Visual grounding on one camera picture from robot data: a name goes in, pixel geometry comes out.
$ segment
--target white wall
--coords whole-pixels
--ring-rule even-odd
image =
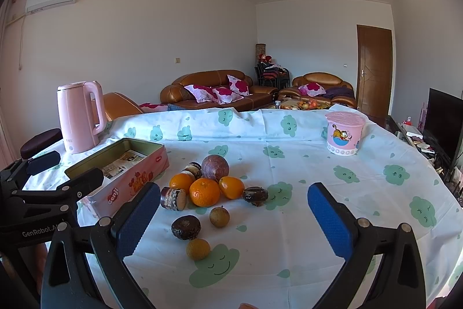
[[[460,97],[463,0],[395,0],[397,75],[392,115],[416,125],[429,88]]]
[[[257,6],[258,40],[291,78],[329,72],[356,91],[357,24],[392,30],[389,4],[364,0],[285,0]]]
[[[10,16],[24,12],[18,0]],[[98,80],[137,103],[190,72],[234,68],[253,75],[256,9],[246,0],[77,0],[8,27],[0,104],[16,149],[59,127],[56,88]],[[175,64],[175,57],[181,58]]]

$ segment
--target pink floral cushion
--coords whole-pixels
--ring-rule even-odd
[[[209,87],[191,84],[187,85],[185,89],[191,92],[198,103],[218,102],[217,95]]]
[[[212,91],[217,95],[219,104],[230,104],[233,101],[242,99],[242,96],[228,88],[213,88]]]
[[[318,83],[309,83],[306,85],[301,85],[299,91],[304,96],[315,97],[318,95],[323,95],[326,93],[325,89]]]
[[[242,96],[249,96],[249,86],[246,81],[242,81],[238,78],[235,78],[234,76],[227,75],[228,76],[228,81],[230,82],[230,89]]]
[[[159,111],[166,111],[167,110],[167,105],[163,104],[152,104],[152,103],[145,103],[140,105],[140,108],[142,109],[143,113],[157,113]]]

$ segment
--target black tv screen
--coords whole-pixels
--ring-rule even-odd
[[[423,134],[432,147],[444,153],[449,163],[460,148],[462,128],[463,100],[431,88]]]

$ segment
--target pink tin box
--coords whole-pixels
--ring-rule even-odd
[[[91,168],[102,169],[133,150],[146,157],[136,165],[116,176],[112,181],[92,191],[82,202],[93,216],[113,216],[121,206],[132,200],[147,182],[152,182],[169,167],[164,145],[139,139],[124,138],[87,157],[65,170],[69,178],[77,177]]]
[[[328,138],[326,147],[335,155],[352,156],[358,151],[358,143],[365,119],[348,111],[333,111],[326,115]]]

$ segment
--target leather sofa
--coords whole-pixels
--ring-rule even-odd
[[[310,72],[308,74],[305,74],[304,76],[298,76],[297,78],[294,78],[293,86],[279,91],[278,99],[282,100],[285,97],[290,97],[301,101],[316,99],[319,103],[325,103],[329,106],[334,104],[341,104],[348,106],[349,108],[357,108],[357,100],[352,97],[336,96],[333,99],[329,99],[323,96],[310,97],[302,95],[299,91],[299,87],[301,85],[305,85],[311,82],[318,83],[325,89],[331,87],[347,87],[353,90],[351,83],[342,80],[336,75],[329,74],[328,72]]]
[[[227,87],[230,85],[227,75],[245,80],[249,85],[250,95],[230,104],[219,105],[213,102],[198,103],[194,96],[185,89],[190,84],[204,85],[206,87]],[[250,111],[271,103],[277,92],[278,89],[275,87],[253,85],[252,79],[241,71],[217,70],[195,72],[181,76],[161,91],[160,98],[163,104],[175,104],[184,109],[235,108],[237,111]]]

